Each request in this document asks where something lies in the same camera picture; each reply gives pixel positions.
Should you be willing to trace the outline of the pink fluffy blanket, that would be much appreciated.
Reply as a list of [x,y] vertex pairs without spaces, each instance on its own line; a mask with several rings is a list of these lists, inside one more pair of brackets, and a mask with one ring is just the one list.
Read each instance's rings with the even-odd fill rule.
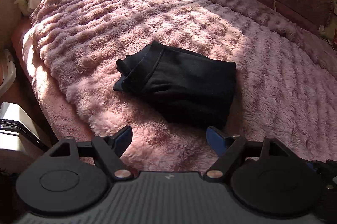
[[336,53],[255,0],[42,0],[29,68],[60,137],[132,127],[138,170],[204,172],[216,127],[336,159]]

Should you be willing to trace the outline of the white plastic basket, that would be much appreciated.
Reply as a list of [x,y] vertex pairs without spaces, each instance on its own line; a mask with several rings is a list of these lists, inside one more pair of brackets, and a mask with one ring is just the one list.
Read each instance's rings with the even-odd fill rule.
[[8,49],[1,51],[1,86],[0,96],[3,96],[13,85],[17,75],[14,58]]

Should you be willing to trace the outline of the black pants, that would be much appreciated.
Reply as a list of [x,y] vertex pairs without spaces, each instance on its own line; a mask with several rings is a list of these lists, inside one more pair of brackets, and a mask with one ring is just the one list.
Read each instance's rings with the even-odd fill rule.
[[224,129],[236,93],[236,63],[157,41],[116,61],[121,76],[113,89],[187,127]]

